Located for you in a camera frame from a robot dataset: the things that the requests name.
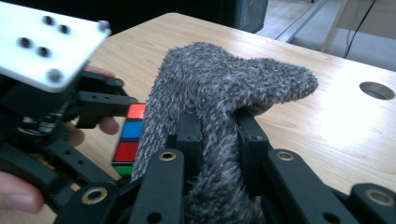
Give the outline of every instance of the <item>floor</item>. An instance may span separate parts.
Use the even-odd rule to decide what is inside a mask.
[[[325,1],[320,11],[290,41],[291,44],[307,49],[320,50],[332,26],[332,22],[342,4],[342,0]],[[276,38],[308,9],[313,6],[310,0],[269,0],[264,26],[256,33]],[[338,29],[334,41],[327,53],[345,57],[349,32]],[[376,67],[396,71],[396,40],[367,35],[358,32],[347,59],[366,63]]]
[[[269,0],[264,26],[256,35],[275,38],[312,6],[311,0]]]

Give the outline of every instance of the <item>hole in table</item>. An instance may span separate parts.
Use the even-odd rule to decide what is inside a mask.
[[[362,82],[360,88],[364,93],[375,99],[391,100],[395,97],[393,90],[376,82]]]

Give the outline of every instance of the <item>wooden table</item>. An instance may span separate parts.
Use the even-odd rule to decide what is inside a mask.
[[[272,145],[297,152],[325,184],[345,193],[363,182],[396,191],[396,99],[378,100],[360,89],[372,81],[396,91],[394,72],[173,13],[111,36],[91,65],[115,72],[125,90],[145,102],[166,52],[198,41],[243,58],[269,57],[311,69],[319,82],[314,94],[257,117]],[[79,149],[116,177],[110,161],[118,137],[86,133]],[[39,215],[0,212],[0,223],[53,219],[47,207]]]

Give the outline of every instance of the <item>human hand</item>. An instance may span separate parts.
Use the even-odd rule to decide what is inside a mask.
[[[87,66],[86,71],[114,77],[114,74],[97,67]],[[78,146],[84,141],[85,134],[72,123],[66,123],[69,131],[69,143]],[[99,128],[107,134],[115,134],[119,129],[114,118],[103,118]],[[18,177],[0,171],[0,209],[17,210],[27,213],[38,213],[43,207],[44,199],[41,192],[33,185]]]

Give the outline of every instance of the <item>fuzzy gray fabric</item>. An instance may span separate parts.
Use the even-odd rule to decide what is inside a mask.
[[[317,86],[303,67],[238,58],[208,43],[170,50],[147,101],[133,180],[164,149],[167,135],[177,133],[180,111],[194,108],[202,122],[203,165],[186,196],[186,222],[263,223],[260,199],[249,199],[244,188],[233,112],[244,107],[259,115]]]

